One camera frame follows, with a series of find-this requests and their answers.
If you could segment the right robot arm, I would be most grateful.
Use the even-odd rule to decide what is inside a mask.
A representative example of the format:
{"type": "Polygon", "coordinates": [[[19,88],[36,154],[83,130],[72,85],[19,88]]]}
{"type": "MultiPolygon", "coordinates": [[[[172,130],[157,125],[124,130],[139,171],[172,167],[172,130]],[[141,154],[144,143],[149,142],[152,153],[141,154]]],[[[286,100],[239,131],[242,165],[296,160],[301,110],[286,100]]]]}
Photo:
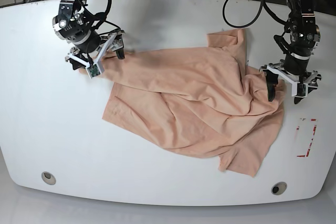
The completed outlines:
{"type": "Polygon", "coordinates": [[[103,74],[101,60],[108,50],[118,59],[125,58],[124,30],[107,21],[111,6],[112,0],[108,0],[104,12],[93,14],[87,9],[87,0],[61,0],[52,21],[55,34],[73,44],[65,60],[73,70],[85,69],[90,78],[103,74]]]}

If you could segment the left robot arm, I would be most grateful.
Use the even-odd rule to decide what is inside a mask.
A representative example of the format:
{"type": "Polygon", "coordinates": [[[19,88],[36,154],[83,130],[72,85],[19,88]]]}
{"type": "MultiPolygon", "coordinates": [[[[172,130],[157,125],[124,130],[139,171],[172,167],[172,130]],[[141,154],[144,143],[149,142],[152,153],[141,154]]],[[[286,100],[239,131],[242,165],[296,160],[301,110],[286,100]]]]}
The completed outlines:
{"type": "Polygon", "coordinates": [[[291,85],[291,96],[298,104],[309,93],[318,88],[318,81],[322,76],[316,70],[309,72],[307,66],[313,50],[321,39],[320,29],[316,24],[313,0],[286,0],[290,9],[287,20],[280,19],[268,7],[266,0],[260,0],[258,12],[254,19],[245,24],[249,27],[259,18],[261,11],[265,10],[271,18],[283,25],[283,34],[274,35],[276,44],[285,58],[278,63],[269,63],[260,69],[266,77],[268,100],[275,98],[278,79],[282,78],[291,85]],[[289,34],[287,42],[284,34],[289,34]]]}

